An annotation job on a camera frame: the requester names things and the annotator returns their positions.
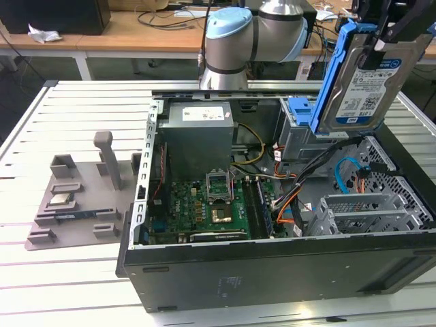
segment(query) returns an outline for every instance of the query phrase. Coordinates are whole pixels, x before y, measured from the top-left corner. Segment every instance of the wooden desk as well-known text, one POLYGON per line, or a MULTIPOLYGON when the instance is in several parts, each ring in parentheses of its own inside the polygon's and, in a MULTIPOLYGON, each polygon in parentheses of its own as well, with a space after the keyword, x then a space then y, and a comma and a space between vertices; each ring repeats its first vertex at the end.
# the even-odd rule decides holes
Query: wooden desk
MULTIPOLYGON (((160 16, 171 12, 160 12, 160 16)), ((194 52, 198 53, 204 26, 204 18, 197 22, 188 22, 189 29, 164 31, 141 25, 134 12, 113 12, 112 18, 102 35, 84 35, 77 43, 79 50, 119 50, 119 51, 162 51, 162 52, 194 52)), ((147 14, 143 21, 149 22, 153 17, 147 14)), ((155 25, 166 25, 182 22, 189 17, 155 17, 155 25)))
MULTIPOLYGON (((333 12, 337 13, 343 7, 349 7, 350 2, 344 0, 330 0, 333 12)), ((160 12, 160 16, 167 16, 170 12, 160 12)), ((147 14, 145 21, 151 19, 147 14)), ((170 24, 187 20, 186 17, 167 17, 153 20, 153 24, 170 24)), ((28 35, 9 35, 3 32, 8 40, 24 56, 39 57, 72 57, 76 60, 83 80, 92 80, 92 73, 87 65, 87 58, 130 58, 137 67, 137 58, 147 59, 197 59, 202 39, 204 19, 187 23, 191 28, 178 31, 164 31, 141 25, 133 12, 113 12, 110 23, 102 35, 63 35, 63 40, 40 44, 28 35)), ((334 22, 319 22, 323 27, 334 29, 334 22)), ((326 31, 326 37, 335 38, 333 33, 326 31)), ((322 53, 320 38, 313 34, 309 47, 301 51, 296 59, 300 61, 297 79, 307 77, 311 64, 322 53)), ((13 56, 16 53, 0 38, 0 56, 13 56)), ((433 64, 436 60, 436 46, 430 46, 420 63, 433 64)))

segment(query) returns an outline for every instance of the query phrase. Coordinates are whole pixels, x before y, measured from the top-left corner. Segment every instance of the hard drive label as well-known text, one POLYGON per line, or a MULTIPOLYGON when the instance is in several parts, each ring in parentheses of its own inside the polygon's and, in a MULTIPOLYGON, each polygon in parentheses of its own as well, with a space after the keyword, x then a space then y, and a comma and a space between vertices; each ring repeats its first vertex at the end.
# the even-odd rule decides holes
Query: hard drive label
POLYGON ((386 93, 386 81, 398 72, 400 65, 400 59, 387 59, 376 70, 356 68, 336 114, 337 122, 355 124, 368 121, 386 93))

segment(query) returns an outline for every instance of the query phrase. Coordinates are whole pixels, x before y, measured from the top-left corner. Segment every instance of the blue cable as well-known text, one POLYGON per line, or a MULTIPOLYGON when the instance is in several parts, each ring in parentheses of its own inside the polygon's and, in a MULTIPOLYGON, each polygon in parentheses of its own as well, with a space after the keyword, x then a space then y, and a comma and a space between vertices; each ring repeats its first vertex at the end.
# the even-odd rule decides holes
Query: blue cable
POLYGON ((345 186, 345 184, 343 183, 342 178, 341 178, 341 174, 340 174, 341 163, 343 163, 345 160, 351 161, 357 167, 358 170, 362 169, 362 166, 360 165, 359 161, 357 161, 356 159, 354 159, 352 157, 344 157, 341 160, 339 160, 339 162, 336 164, 336 167, 334 168, 334 177, 336 177, 336 181, 338 182, 338 186, 341 189, 342 193, 348 194, 349 191, 348 191, 347 187, 345 186))

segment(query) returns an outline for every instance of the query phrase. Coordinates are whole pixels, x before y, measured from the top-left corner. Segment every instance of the label sticker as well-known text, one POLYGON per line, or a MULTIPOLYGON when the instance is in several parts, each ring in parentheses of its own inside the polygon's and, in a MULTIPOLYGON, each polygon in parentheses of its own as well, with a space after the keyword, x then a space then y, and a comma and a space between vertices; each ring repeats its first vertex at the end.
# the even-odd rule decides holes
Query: label sticker
POLYGON ((298 237, 302 236, 302 230, 297 225, 294 225, 294 234, 298 237))
POLYGON ((365 123, 377 110, 386 93, 387 79, 394 76, 401 66, 400 59, 386 59, 379 69, 357 68, 336 114, 341 124, 365 123))
POLYGON ((274 160, 275 161, 281 161, 281 152, 276 150, 274 151, 274 160))
POLYGON ((55 218, 58 218, 58 219, 73 219, 73 218, 76 218, 76 216, 75 215, 57 215, 57 216, 55 216, 55 218))
POLYGON ((183 121, 223 121, 223 107, 186 107, 182 110, 183 121))
POLYGON ((302 212, 302 213, 305 213, 307 211, 312 211, 312 203, 310 203, 310 202, 305 203, 303 208, 300 210, 300 212, 302 212))

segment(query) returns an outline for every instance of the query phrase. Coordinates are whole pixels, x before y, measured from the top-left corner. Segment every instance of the gray 3d-printed holder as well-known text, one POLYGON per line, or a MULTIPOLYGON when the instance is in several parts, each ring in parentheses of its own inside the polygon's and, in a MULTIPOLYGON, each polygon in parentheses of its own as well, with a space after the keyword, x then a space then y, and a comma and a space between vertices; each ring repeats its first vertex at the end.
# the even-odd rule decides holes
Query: gray 3d-printed holder
POLYGON ((94 144, 101 149, 102 162, 54 157, 53 175, 27 237, 27 250, 120 241, 125 212, 135 197, 140 153, 130 161, 116 161, 111 143, 109 131, 96 133, 94 144))

